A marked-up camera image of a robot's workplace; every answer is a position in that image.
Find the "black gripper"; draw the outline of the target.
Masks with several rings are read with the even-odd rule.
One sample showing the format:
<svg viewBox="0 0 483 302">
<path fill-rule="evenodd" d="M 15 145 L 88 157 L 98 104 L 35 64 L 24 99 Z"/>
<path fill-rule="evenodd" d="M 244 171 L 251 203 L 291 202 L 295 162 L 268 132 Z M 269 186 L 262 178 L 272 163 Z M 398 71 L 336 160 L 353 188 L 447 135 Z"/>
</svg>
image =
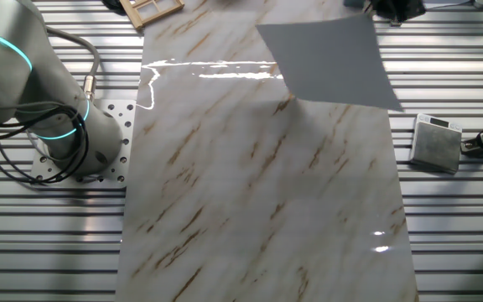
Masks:
<svg viewBox="0 0 483 302">
<path fill-rule="evenodd" d="M 370 0 L 369 3 L 369 12 L 390 19 L 390 26 L 401 26 L 400 21 L 425 14 L 422 0 Z"/>
</svg>

